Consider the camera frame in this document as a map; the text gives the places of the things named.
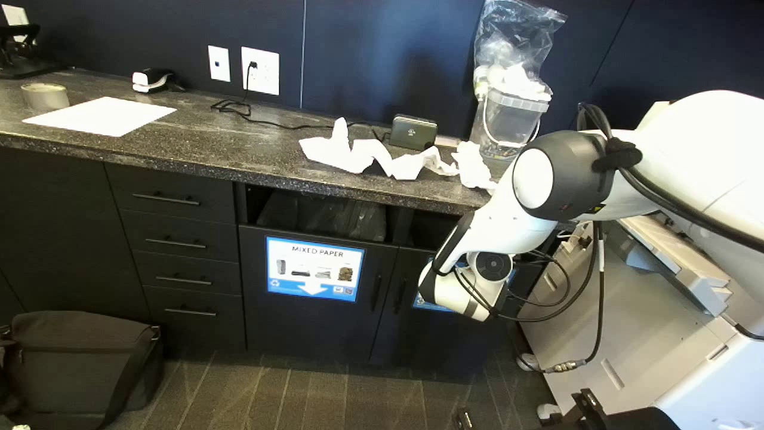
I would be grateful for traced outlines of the black shoulder bag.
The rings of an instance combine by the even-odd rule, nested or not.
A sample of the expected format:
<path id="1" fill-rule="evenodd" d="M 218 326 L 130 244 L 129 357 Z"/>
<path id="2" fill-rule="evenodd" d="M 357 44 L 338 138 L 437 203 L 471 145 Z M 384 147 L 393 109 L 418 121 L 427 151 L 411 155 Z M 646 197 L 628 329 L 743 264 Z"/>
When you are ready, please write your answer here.
<path id="1" fill-rule="evenodd" d="M 150 403 L 161 326 L 87 310 L 11 314 L 3 343 L 3 430 L 105 430 Z"/>

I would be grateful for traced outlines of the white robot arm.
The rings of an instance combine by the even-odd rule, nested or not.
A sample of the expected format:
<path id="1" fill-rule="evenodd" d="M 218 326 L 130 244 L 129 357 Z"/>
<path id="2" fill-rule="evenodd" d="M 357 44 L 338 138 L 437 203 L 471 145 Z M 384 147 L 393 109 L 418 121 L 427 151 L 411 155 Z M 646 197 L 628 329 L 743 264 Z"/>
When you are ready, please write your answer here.
<path id="1" fill-rule="evenodd" d="M 424 262 L 424 301 L 486 320 L 510 259 L 539 247 L 563 221 L 604 221 L 665 209 L 731 255 L 764 250 L 764 101 L 700 91 L 656 103 L 632 129 L 584 103 L 569 132 L 524 142 L 497 191 L 464 215 Z"/>

